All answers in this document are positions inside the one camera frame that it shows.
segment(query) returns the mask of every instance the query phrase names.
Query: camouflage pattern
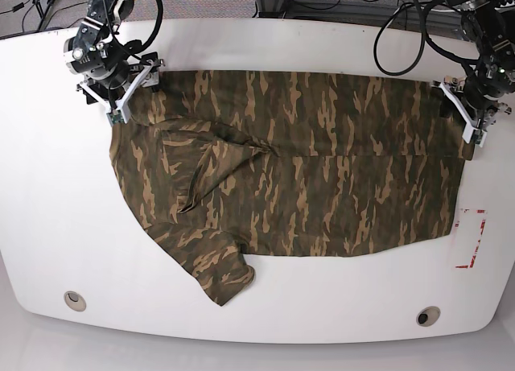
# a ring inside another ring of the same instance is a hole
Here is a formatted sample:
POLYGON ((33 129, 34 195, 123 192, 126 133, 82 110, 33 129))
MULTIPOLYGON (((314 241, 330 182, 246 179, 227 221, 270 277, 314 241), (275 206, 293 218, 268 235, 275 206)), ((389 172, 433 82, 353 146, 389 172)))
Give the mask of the camouflage pattern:
POLYGON ((350 257, 449 234, 473 146, 428 83, 301 72, 166 72, 113 127, 122 194, 224 305, 242 254, 350 257))

